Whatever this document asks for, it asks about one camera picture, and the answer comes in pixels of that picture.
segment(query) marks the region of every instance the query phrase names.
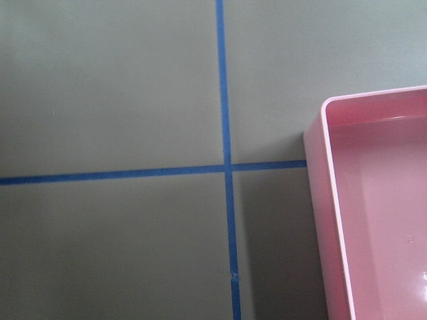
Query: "pink tray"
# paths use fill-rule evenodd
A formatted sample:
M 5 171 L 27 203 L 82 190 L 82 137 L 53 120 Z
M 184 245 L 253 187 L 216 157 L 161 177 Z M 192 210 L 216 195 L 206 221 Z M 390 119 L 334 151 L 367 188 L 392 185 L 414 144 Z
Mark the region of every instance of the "pink tray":
M 330 98 L 304 143 L 330 320 L 426 320 L 427 86 Z

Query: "blue tape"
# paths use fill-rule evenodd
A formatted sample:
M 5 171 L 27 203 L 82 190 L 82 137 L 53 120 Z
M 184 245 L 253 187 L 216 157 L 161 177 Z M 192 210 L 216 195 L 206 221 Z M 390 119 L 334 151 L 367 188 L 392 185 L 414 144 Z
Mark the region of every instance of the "blue tape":
M 106 171 L 92 173 L 70 173 L 64 175 L 35 175 L 28 177 L 0 178 L 0 185 L 23 185 L 29 183 L 55 183 L 66 181 L 86 181 L 103 179 L 125 179 L 136 177 L 159 177 L 164 175 L 196 175 L 202 173 L 224 172 L 223 165 L 202 165 L 195 167 L 176 167 L 160 169 L 142 169 L 127 171 Z
M 272 170 L 272 169 L 291 169 L 307 167 L 306 160 L 293 161 L 274 161 L 274 162 L 257 162 L 257 163 L 239 163 L 232 165 L 233 171 L 255 171 L 255 170 Z
M 222 142 L 224 149 L 224 176 L 226 183 L 226 206 L 228 223 L 228 252 L 230 255 L 230 274 L 232 287 L 233 320 L 241 320 L 240 288 L 238 272 L 238 250 L 236 241 L 236 220 L 234 215 L 234 191 L 232 171 L 232 148 L 230 139 L 230 115 L 228 108 L 226 39 L 224 32 L 224 4 L 216 1 L 218 68 L 220 74 Z

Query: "pink box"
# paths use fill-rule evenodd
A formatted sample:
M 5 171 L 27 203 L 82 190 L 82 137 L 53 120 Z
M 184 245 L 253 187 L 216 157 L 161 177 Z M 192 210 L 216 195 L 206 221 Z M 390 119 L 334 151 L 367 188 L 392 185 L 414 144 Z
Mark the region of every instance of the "pink box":
M 330 320 L 426 320 L 427 86 L 329 98 L 304 143 Z

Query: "horizontal blue line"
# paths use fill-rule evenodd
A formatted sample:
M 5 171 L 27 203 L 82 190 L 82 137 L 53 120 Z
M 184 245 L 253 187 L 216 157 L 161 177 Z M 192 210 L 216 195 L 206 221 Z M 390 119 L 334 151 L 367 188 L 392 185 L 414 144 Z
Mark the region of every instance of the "horizontal blue line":
M 233 171 L 255 171 L 255 170 L 290 169 L 290 168 L 305 168 L 305 167 L 307 167 L 307 162 L 305 160 L 292 160 L 292 161 L 238 163 L 238 164 L 232 165 L 232 170 Z
M 65 181 L 86 181 L 103 179 L 123 179 L 136 177 L 159 177 L 164 175 L 195 175 L 200 173 L 224 172 L 223 165 L 202 165 L 196 167 L 176 167 L 141 169 L 127 171 L 104 171 L 91 173 L 70 173 L 63 175 L 35 175 L 27 177 L 0 178 L 0 185 L 22 185 L 28 183 L 55 183 Z
M 268 169 L 290 169 L 306 167 L 305 160 L 240 163 L 232 165 L 232 171 L 255 171 Z M 61 175 L 32 175 L 26 177 L 0 178 L 0 185 L 24 185 L 29 183 L 55 183 L 66 181 L 124 179 L 138 177 L 159 177 L 165 175 L 197 175 L 224 172 L 224 165 L 200 165 L 195 167 L 175 167 L 140 169 L 126 171 L 104 171 L 88 173 L 68 173 Z

